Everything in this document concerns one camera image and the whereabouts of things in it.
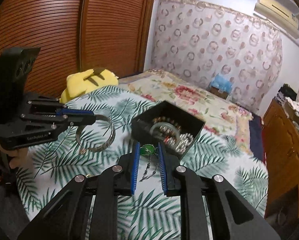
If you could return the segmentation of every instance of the black box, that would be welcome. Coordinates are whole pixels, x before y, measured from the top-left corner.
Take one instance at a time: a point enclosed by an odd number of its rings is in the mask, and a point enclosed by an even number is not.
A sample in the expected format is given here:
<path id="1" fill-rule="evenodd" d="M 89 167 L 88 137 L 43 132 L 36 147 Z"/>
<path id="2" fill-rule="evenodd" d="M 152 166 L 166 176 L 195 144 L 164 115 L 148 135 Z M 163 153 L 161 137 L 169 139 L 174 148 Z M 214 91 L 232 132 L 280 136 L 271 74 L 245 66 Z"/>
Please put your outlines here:
<path id="1" fill-rule="evenodd" d="M 194 137 L 193 142 L 187 147 L 183 154 L 179 154 L 168 145 L 165 145 L 166 151 L 168 153 L 176 155 L 179 160 L 181 160 L 186 155 L 188 149 L 199 138 L 205 122 L 197 119 L 193 115 L 167 101 L 163 101 L 162 103 L 153 106 L 149 110 L 132 119 L 132 137 L 135 140 L 139 141 L 141 144 L 152 144 L 154 146 L 157 146 L 159 142 L 163 143 L 163 140 L 150 135 L 150 129 L 153 125 L 153 119 L 163 116 L 177 122 L 182 127 L 182 133 L 190 133 Z"/>

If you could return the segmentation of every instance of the dark blue fabric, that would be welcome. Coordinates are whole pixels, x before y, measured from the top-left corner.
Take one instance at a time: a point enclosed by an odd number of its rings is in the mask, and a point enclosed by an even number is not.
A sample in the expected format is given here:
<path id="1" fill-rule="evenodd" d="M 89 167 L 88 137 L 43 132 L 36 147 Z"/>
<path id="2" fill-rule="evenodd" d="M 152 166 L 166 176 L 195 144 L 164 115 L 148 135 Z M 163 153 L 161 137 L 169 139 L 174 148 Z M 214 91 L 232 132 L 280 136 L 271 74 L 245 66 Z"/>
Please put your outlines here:
<path id="1" fill-rule="evenodd" d="M 263 161 L 263 141 L 261 118 L 253 114 L 253 120 L 249 122 L 250 127 L 250 149 L 254 153 L 254 157 Z"/>

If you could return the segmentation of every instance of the yellow plush toy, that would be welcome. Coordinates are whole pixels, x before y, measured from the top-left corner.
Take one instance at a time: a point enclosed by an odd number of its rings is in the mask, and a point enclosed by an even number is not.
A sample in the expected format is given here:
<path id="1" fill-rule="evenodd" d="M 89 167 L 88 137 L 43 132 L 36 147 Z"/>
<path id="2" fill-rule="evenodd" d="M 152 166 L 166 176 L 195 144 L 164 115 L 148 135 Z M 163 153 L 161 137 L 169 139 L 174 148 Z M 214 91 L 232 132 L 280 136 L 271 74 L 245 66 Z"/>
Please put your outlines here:
<path id="1" fill-rule="evenodd" d="M 67 88 L 63 91 L 60 98 L 60 102 L 63 104 L 95 89 L 107 85 L 118 85 L 117 76 L 105 68 L 89 69 L 69 75 L 66 78 L 66 82 Z"/>

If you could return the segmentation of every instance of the louvered door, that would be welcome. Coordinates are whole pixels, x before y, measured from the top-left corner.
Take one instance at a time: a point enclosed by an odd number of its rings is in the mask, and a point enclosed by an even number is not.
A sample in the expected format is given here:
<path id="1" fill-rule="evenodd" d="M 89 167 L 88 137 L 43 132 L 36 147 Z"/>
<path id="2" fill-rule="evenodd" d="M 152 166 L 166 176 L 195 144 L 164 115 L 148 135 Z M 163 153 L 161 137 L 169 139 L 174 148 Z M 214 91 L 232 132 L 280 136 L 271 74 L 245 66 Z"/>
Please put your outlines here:
<path id="1" fill-rule="evenodd" d="M 39 46 L 25 89 L 59 96 L 78 71 L 81 0 L 4 0 L 0 6 L 0 54 L 6 47 Z"/>
<path id="2" fill-rule="evenodd" d="M 85 0 L 82 69 L 105 67 L 117 76 L 137 71 L 146 0 Z"/>

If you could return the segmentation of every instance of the green gemstone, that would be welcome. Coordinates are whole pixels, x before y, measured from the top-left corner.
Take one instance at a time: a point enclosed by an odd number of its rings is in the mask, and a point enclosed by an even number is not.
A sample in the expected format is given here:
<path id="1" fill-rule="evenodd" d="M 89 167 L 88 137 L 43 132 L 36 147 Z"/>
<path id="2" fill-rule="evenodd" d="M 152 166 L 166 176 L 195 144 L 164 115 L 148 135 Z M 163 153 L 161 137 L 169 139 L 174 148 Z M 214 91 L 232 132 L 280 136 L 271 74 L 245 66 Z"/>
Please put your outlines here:
<path id="1" fill-rule="evenodd" d="M 143 156 L 149 156 L 151 154 L 155 153 L 155 148 L 151 144 L 144 144 L 140 149 L 139 149 L 140 155 Z"/>

